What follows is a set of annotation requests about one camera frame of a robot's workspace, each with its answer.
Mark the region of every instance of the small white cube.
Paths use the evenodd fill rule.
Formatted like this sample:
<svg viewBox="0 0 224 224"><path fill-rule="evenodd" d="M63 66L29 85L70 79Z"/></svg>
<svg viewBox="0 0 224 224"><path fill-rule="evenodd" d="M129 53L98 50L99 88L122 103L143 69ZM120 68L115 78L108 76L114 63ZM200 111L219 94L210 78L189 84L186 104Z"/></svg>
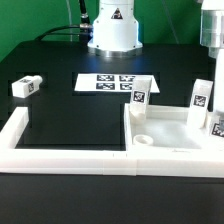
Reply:
<svg viewBox="0 0 224 224"><path fill-rule="evenodd" d="M15 97L26 98L39 90L41 76L26 76L12 83L12 94Z"/></svg>

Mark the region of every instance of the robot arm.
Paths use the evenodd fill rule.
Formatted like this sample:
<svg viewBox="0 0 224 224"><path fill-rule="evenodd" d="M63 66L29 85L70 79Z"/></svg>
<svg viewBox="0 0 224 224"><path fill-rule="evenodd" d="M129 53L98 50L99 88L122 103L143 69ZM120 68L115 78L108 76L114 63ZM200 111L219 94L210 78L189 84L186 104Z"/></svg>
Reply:
<svg viewBox="0 0 224 224"><path fill-rule="evenodd" d="M141 52L134 0L100 0L99 16L93 23L91 53L104 56L129 56Z"/></svg>

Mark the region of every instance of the white paper sheet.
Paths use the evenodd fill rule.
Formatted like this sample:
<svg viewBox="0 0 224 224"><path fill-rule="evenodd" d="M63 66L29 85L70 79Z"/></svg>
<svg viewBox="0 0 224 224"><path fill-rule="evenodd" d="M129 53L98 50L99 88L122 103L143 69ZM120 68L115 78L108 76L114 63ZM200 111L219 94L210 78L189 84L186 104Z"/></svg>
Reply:
<svg viewBox="0 0 224 224"><path fill-rule="evenodd" d="M131 92L132 82L136 74L98 74L80 73L77 77L75 91ZM153 75L152 93L159 93Z"/></svg>

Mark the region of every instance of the marker on block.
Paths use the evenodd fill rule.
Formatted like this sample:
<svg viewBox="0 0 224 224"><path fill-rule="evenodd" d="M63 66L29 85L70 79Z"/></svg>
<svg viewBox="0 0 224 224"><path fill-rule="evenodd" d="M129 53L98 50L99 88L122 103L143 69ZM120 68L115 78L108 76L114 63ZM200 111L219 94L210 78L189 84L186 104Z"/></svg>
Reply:
<svg viewBox="0 0 224 224"><path fill-rule="evenodd" d="M140 124L146 119L151 84L152 77L148 75L136 76L133 80L130 100L130 116L132 123Z"/></svg>
<svg viewBox="0 0 224 224"><path fill-rule="evenodd" d="M187 125L189 127L204 127L212 85L212 81L202 79L196 80L187 118Z"/></svg>
<svg viewBox="0 0 224 224"><path fill-rule="evenodd" d="M19 98L26 98L39 90L42 81L43 79L39 75L25 76L12 83L12 95Z"/></svg>

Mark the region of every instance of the green background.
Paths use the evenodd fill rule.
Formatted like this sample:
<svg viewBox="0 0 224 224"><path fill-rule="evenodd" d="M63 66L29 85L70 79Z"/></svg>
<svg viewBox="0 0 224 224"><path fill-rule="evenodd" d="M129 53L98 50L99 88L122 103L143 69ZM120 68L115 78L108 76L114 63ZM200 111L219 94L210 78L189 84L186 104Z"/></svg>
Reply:
<svg viewBox="0 0 224 224"><path fill-rule="evenodd" d="M201 5L195 0L165 2L179 43L199 44ZM79 23L78 0L70 0L70 4L72 22ZM99 0L86 0L86 7L92 22L98 15ZM135 0L135 17L140 23L141 42L176 43L163 0ZM69 25L66 0L0 0L0 21L1 61L18 43L33 40L48 29Z"/></svg>

